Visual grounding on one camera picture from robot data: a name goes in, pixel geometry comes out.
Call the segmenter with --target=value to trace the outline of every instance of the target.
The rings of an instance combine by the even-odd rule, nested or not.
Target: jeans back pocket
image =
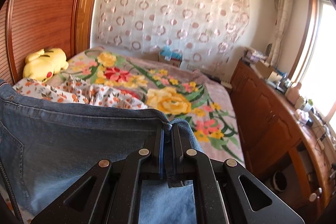
[[[17,203],[29,209],[28,191],[23,181],[23,144],[0,122],[0,157]]]

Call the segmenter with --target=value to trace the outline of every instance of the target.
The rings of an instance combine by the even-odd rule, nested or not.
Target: yellow plush toy
[[[68,66],[67,57],[62,49],[52,48],[46,51],[42,49],[26,57],[23,77],[45,82]]]

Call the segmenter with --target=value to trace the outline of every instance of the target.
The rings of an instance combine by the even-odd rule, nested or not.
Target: denim fabric
[[[169,122],[155,109],[53,103],[22,96],[0,80],[0,156],[18,203],[33,215],[99,160],[122,160],[142,148],[158,124],[171,142],[173,123],[201,151],[187,121]],[[165,154],[167,176],[170,157]],[[196,223],[192,186],[169,189],[167,181],[145,181],[139,223]]]

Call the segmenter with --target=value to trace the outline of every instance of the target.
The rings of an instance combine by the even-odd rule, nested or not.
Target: wooden cabinet
[[[232,82],[238,83],[231,98],[247,168],[260,177],[298,141],[296,123],[274,92],[244,63],[238,63]]]
[[[330,163],[324,153],[316,149],[315,133],[298,124],[295,109],[283,95],[269,87],[263,79],[243,62],[239,61],[231,78],[230,94],[236,113],[238,132],[244,153],[246,168],[258,179],[264,180],[281,166],[293,164],[302,198],[290,204],[293,209],[309,204],[319,212],[327,206],[331,193]],[[310,194],[316,191],[300,158],[298,147],[307,149],[322,188],[320,203],[311,204]]]

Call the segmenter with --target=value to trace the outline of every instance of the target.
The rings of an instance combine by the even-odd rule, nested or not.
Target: bottle
[[[299,99],[300,97],[300,88],[302,87],[302,84],[299,82],[296,84],[295,87],[293,88],[290,88],[285,96],[287,98],[287,100],[292,104],[292,105],[295,105],[296,104],[296,101]]]

